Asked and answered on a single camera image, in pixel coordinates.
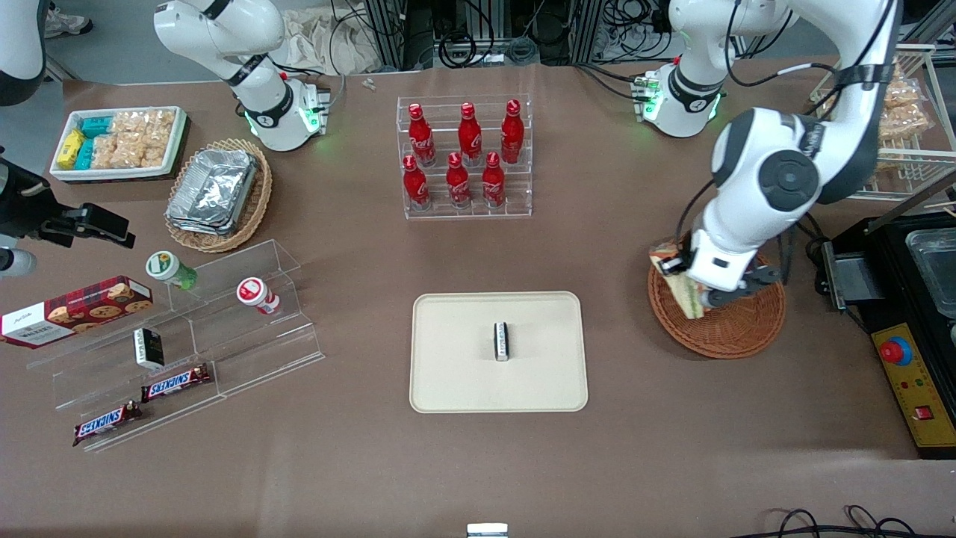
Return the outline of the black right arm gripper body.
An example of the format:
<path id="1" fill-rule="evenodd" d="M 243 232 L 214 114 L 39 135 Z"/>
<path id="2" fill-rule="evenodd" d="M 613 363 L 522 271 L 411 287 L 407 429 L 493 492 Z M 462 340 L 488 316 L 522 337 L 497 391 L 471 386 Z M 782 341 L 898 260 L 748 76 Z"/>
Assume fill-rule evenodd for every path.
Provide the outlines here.
<path id="1" fill-rule="evenodd" d="M 71 217 L 74 209 L 58 203 L 44 178 L 6 159 L 1 176 L 1 235 L 51 243 L 89 238 L 89 232 Z"/>

